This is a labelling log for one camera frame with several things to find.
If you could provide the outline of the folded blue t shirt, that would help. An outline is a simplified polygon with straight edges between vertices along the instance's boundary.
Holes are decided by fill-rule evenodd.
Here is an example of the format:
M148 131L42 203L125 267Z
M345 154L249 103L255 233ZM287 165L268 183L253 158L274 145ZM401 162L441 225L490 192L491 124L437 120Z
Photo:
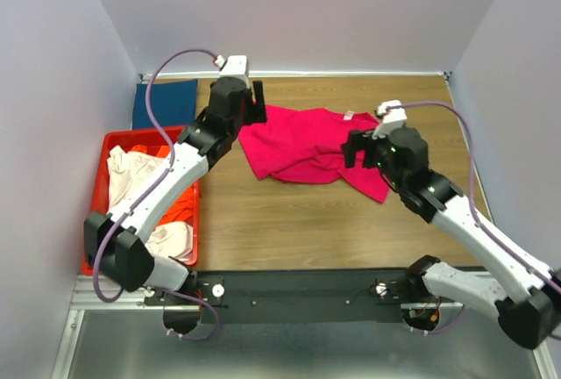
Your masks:
M146 84L136 86L132 130L153 128L146 109ZM188 125L195 120L197 80L155 83L151 89L153 115L162 127Z

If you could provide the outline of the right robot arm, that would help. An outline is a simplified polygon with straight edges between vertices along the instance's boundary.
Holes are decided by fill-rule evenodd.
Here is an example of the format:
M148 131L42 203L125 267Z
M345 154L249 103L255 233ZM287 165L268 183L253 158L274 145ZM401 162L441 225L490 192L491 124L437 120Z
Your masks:
M560 324L560 274L514 243L472 205L454 182L430 168L419 132L400 127L387 136L353 130L342 146L346 167L364 152L405 207L467 249L490 274L480 278L425 256L408 268L405 295L454 300L495 320L518 346L535 349Z

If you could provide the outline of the aluminium frame rail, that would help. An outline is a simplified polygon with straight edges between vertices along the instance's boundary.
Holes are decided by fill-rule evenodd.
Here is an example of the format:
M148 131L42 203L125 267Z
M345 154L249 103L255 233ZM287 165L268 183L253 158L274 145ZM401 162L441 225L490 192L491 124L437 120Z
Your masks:
M66 324L55 358L52 378L69 378L76 354L82 325L88 311L143 311L146 308L143 291L124 293L115 303L103 303L96 295L92 278L78 275L72 291Z

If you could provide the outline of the magenta t shirt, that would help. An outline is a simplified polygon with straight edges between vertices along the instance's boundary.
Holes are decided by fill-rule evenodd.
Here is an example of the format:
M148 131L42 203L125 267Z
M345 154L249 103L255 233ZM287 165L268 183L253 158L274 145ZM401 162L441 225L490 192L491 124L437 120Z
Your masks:
M246 126L238 135L258 179L307 184L342 179L372 200L385 202L389 187L379 171L362 167L363 154L357 155L354 167L347 168L342 152L350 131L378 125L371 114L340 114L325 108L298 111L269 104L266 115L265 124Z

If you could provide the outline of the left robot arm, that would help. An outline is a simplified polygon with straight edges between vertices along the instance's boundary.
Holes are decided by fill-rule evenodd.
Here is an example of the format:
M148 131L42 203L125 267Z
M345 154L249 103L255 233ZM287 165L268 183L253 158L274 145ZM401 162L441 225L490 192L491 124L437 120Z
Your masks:
M194 294L188 266L151 254L146 242L185 189L204 177L228 152L243 127L266 122L263 83L224 76L210 89L209 104L187 125L163 163L134 194L111 211L84 221L84 247L93 281L105 275L122 290L163 289L175 304Z

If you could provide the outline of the black mounting base plate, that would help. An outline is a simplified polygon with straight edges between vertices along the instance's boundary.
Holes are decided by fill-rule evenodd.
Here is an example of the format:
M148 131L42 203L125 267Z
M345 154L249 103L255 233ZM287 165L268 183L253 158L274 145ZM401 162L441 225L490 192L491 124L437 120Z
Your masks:
M144 302L163 308L165 326L182 332L216 319L222 325L406 322L433 331L441 301L416 290L418 284L403 268L199 271L188 292L209 309L163 291Z

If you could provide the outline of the orange t shirt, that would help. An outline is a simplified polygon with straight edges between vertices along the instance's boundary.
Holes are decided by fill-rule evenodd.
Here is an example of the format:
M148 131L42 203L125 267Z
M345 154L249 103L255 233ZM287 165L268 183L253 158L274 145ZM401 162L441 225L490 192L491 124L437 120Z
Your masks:
M156 154L148 153L148 146L137 144L131 148L130 192L135 192L152 175L153 171L161 164L162 160L169 154L168 146L157 147ZM188 222L195 213L195 201L200 193L195 191L195 185L189 186L181 196L170 206L159 225L181 221Z

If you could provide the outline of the pale pink t shirt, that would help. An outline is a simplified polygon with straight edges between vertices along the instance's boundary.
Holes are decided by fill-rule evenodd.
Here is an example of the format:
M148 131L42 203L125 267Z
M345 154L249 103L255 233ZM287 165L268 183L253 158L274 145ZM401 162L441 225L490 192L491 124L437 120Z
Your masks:
M110 150L110 157L107 159L110 210L136 192L130 192L130 162L130 151L125 152L120 146ZM164 225L158 223L146 242L146 247L152 254L177 259L183 253L191 252L192 232L186 222L175 221Z

